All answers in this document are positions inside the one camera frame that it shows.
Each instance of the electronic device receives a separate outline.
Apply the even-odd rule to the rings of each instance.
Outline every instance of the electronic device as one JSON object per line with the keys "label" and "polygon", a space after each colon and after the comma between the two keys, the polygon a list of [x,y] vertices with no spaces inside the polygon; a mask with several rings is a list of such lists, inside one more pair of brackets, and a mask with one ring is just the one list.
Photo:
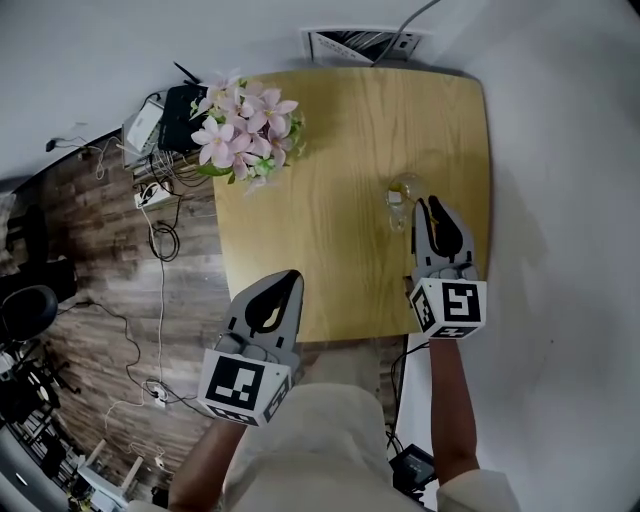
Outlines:
{"label": "electronic device", "polygon": [[416,501],[416,493],[424,491],[426,485],[437,478],[433,457],[415,444],[409,445],[389,464],[393,469],[393,486]]}
{"label": "electronic device", "polygon": [[162,117],[163,108],[153,100],[147,100],[136,115],[125,138],[138,152],[142,151]]}
{"label": "electronic device", "polygon": [[199,103],[205,93],[205,88],[196,85],[181,85],[167,91],[158,148],[186,153],[200,147],[193,142],[191,134],[202,128],[202,119],[191,119],[191,103]]}
{"label": "electronic device", "polygon": [[231,301],[205,351],[198,401],[218,418],[261,426],[293,386],[304,280],[297,270],[264,277]]}
{"label": "electronic device", "polygon": [[154,147],[158,143],[158,135],[160,133],[160,125],[156,124],[156,127],[153,129],[149,138],[145,142],[144,146],[141,150],[136,149],[128,140],[127,134],[131,130],[135,120],[137,119],[137,114],[132,115],[127,118],[127,120],[122,124],[122,134],[123,134],[123,144],[122,144],[122,158],[124,163],[124,168],[130,170],[134,173],[134,175],[138,174],[146,174],[145,164],[149,158],[149,155],[153,151]]}
{"label": "electronic device", "polygon": [[478,280],[469,228],[436,196],[428,203],[413,209],[409,302],[426,338],[466,338],[486,323],[487,283]]}

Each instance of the black device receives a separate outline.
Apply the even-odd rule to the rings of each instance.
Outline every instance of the black device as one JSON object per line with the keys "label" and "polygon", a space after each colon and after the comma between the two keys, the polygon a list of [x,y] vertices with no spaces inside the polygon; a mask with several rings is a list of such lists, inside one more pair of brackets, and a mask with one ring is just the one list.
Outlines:
{"label": "black device", "polygon": [[184,81],[187,85],[172,87],[167,91],[160,119],[158,148],[186,153],[200,147],[193,142],[191,134],[202,127],[202,119],[191,119],[191,103],[199,103],[207,91],[205,87],[198,85],[200,79],[177,62],[174,64],[189,77],[189,80]]}
{"label": "black device", "polygon": [[433,457],[415,444],[409,445],[389,464],[393,469],[393,487],[417,502],[427,484],[437,478]]}

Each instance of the pink flower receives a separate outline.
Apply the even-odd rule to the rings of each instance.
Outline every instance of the pink flower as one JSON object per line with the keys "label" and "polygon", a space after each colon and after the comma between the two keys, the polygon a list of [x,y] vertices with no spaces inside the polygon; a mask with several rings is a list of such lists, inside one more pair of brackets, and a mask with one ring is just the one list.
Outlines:
{"label": "pink flower", "polygon": [[283,101],[280,103],[280,89],[267,89],[262,93],[262,97],[247,96],[245,101],[255,110],[249,118],[249,133],[256,133],[267,121],[269,125],[281,133],[285,129],[284,115],[293,112],[298,107],[297,101]]}
{"label": "pink flower", "polygon": [[198,110],[191,117],[192,119],[218,105],[220,99],[226,96],[226,90],[232,87],[240,78],[238,71],[239,69],[234,69],[228,76],[216,72],[216,75],[218,75],[217,80],[213,84],[206,86],[207,95],[198,103]]}
{"label": "pink flower", "polygon": [[240,89],[240,94],[242,96],[256,96],[260,98],[262,96],[262,90],[262,83],[249,82],[244,89]]}
{"label": "pink flower", "polygon": [[251,117],[254,113],[253,108],[240,97],[240,87],[232,87],[226,91],[226,94],[218,99],[217,105],[224,112],[225,117]]}
{"label": "pink flower", "polygon": [[251,144],[253,145],[252,152],[256,155],[260,155],[262,158],[269,158],[271,154],[271,144],[269,141],[260,136],[258,133],[249,132],[249,123],[246,119],[240,116],[233,117],[229,122],[238,128],[241,132],[248,132],[251,135]]}
{"label": "pink flower", "polygon": [[232,163],[228,162],[228,142],[233,137],[233,126],[223,124],[219,127],[213,117],[207,117],[202,126],[204,130],[198,130],[191,134],[193,141],[202,146],[200,165],[206,164],[211,159],[216,167],[226,169]]}
{"label": "pink flower", "polygon": [[274,128],[269,128],[269,142],[271,143],[271,152],[273,153],[273,162],[276,169],[282,169],[287,158],[287,151],[293,148],[293,141],[287,137],[291,131],[291,122],[286,123],[285,130],[278,133]]}
{"label": "pink flower", "polygon": [[247,165],[255,165],[260,161],[260,157],[250,153],[252,149],[251,135],[248,133],[241,133],[229,144],[230,154],[227,155],[227,167],[233,165],[233,172],[239,180],[246,179],[249,174]]}
{"label": "pink flower", "polygon": [[267,184],[267,178],[264,176],[256,176],[249,182],[249,186],[247,187],[247,191],[244,193],[245,196],[249,196],[253,194],[258,188],[264,187]]}

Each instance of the wall outlet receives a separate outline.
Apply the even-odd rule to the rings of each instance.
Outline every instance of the wall outlet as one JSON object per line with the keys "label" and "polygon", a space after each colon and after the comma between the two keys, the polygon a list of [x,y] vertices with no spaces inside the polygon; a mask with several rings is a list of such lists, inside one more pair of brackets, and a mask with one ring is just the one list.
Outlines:
{"label": "wall outlet", "polygon": [[418,34],[411,34],[403,32],[396,40],[393,48],[389,51],[385,58],[392,60],[404,60],[407,61],[411,57],[413,50],[416,49],[418,43],[422,39],[422,36]]}
{"label": "wall outlet", "polygon": [[[369,66],[387,48],[393,31],[370,28],[314,28],[302,30],[305,58],[320,66]],[[403,32],[384,60],[406,62],[422,40],[416,32]]]}
{"label": "wall outlet", "polygon": [[156,384],[154,387],[151,388],[151,391],[155,392],[158,395],[155,399],[156,405],[164,409],[167,405],[166,390],[160,384]]}

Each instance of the wooden table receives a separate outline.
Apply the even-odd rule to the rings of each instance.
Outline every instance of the wooden table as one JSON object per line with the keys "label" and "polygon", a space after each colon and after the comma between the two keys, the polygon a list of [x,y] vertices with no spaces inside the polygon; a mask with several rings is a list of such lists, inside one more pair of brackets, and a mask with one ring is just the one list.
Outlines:
{"label": "wooden table", "polygon": [[305,157],[275,185],[215,178],[229,290],[294,268],[305,280],[298,341],[418,332],[402,277],[414,266],[410,229],[394,233],[384,202],[400,173],[424,177],[475,237],[485,274],[490,174],[478,82],[397,69],[326,69],[257,77],[300,102]]}

